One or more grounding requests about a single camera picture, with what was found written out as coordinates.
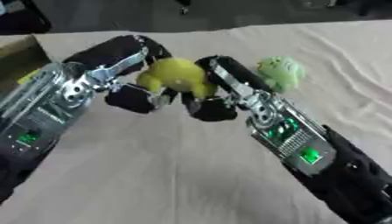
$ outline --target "cardboard box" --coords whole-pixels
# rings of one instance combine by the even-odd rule
[[[9,93],[20,78],[47,63],[49,58],[33,36],[0,47],[0,97]]]

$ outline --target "beige fabric surface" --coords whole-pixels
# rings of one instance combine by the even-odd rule
[[[122,33],[38,39],[62,60]],[[392,172],[392,21],[145,35],[191,60],[224,54],[255,68],[264,57],[293,57],[309,75],[285,96]],[[246,113],[203,123],[179,102],[137,115],[102,97],[1,207],[0,223],[343,223],[249,136]]]

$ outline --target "green plush toy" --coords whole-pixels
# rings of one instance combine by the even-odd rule
[[[298,88],[306,76],[304,67],[289,57],[263,59],[257,70],[267,85],[278,93]]]

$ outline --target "robotic arm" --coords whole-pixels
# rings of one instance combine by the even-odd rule
[[[273,93],[234,59],[215,56],[197,63],[228,92],[228,109],[235,105],[250,112],[251,136],[337,215],[353,224],[392,223],[392,178],[374,160]]]
[[[147,37],[117,37],[44,66],[9,93],[0,101],[0,203],[34,172],[96,93],[107,92],[109,105],[140,113],[158,109],[163,96],[172,99],[172,91],[153,94],[119,80],[144,63],[168,57]]]
[[[171,54],[144,36],[113,38],[39,69],[0,101],[0,203],[8,199],[81,117],[96,93],[106,103],[148,114],[178,92],[158,94],[120,77]],[[229,57],[196,62],[227,96],[197,99],[181,93],[191,116],[207,122],[233,120],[249,111],[251,136],[274,153],[313,195],[348,223],[392,223],[392,178],[364,152],[327,126],[308,118],[262,79]]]

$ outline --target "yellow object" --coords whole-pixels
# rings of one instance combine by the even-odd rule
[[[31,73],[25,75],[24,77],[20,78],[19,80],[17,80],[17,84],[21,85],[21,84],[25,84],[34,74],[37,73],[38,70],[32,71]]]
[[[215,94],[217,87],[208,82],[204,70],[187,59],[161,59],[141,73],[137,85],[151,92],[159,93],[162,87],[168,87],[181,93],[191,92],[198,99],[205,99]]]

